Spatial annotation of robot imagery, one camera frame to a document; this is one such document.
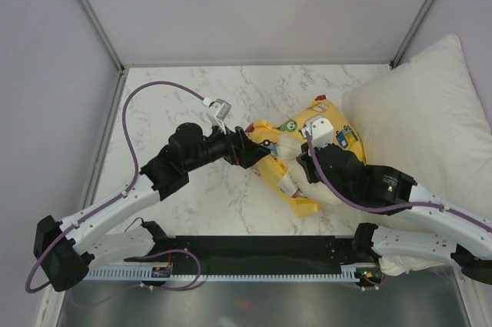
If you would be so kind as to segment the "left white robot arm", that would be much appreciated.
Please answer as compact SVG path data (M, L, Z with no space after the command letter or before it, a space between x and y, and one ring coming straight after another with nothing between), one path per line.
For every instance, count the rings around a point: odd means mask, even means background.
M63 292L77 285L101 257L91 249L128 217L164 201L189 182L189 172L223 159L249 169L270 154L253 142L241 127L215 126L209 136L195 123L179 125L168 144L137 169L128 186L113 199L98 203L61 220L48 215L35 230L34 270L42 269L48 285Z

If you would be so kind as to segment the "yellow cartoon-print pillowcase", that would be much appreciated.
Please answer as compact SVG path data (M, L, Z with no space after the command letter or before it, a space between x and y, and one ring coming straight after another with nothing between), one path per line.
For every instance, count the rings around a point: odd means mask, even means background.
M278 126L257 119L245 129L251 141L262 144L271 151L270 155L256 163L251 170L289 204L297 217L314 214L323 205L308 199L296 186L278 157L277 140L280 134L287 134L299 139L303 145L306 139L301 134L301 128L308 119L316 115L324 116L334 126L334 144L355 153L362 162L366 162L364 145L359 134L352 128L342 111L325 95L319 95L304 111L291 116Z

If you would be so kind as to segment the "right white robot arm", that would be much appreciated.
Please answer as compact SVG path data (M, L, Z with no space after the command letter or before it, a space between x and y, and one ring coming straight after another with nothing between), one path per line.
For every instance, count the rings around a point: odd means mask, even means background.
M301 146L297 157L307 181L321 183L344 204L375 215L416 222L430 233L397 235L364 224L351 242L354 257L369 261L402 255L451 265L466 277L491 283L491 220L458 208L415 179L386 165L366 165L335 144Z

